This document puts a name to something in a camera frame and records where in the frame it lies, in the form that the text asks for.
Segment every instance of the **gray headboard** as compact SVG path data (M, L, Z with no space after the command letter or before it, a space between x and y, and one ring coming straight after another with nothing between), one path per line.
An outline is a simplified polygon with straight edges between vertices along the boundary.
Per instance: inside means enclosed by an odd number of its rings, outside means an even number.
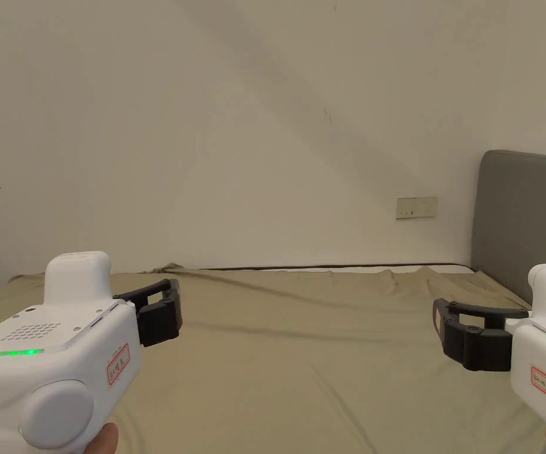
M546 263L546 155L492 150L483 156L471 261L531 302L527 273Z

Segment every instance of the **green led light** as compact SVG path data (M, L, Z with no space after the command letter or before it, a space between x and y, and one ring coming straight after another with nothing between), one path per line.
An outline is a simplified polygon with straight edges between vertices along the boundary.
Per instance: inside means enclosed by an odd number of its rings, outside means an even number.
M44 349L39 350L16 350L12 352L0 352L0 356L25 356L25 355L37 355L43 353Z

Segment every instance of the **human hand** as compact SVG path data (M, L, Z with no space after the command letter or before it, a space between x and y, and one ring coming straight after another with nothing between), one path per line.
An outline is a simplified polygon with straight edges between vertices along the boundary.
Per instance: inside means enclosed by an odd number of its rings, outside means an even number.
M113 423L107 423L86 448L85 454L115 454L119 441L119 430Z

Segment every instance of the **switch plate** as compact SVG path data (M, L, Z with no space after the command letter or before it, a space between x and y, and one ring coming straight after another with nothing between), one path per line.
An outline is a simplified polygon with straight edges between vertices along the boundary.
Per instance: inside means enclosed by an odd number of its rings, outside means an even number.
M434 218L439 209L439 197L397 199L395 219Z

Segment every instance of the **wrinkled sheet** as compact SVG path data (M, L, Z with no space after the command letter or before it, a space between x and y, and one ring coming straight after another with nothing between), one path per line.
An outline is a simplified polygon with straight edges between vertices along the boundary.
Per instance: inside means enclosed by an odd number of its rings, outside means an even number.
M444 356L437 297L519 307L483 274L189 271L111 276L114 293L180 280L180 337L143 349L111 420L119 454L539 454L545 425L509 375ZM43 276L0 290L0 321Z

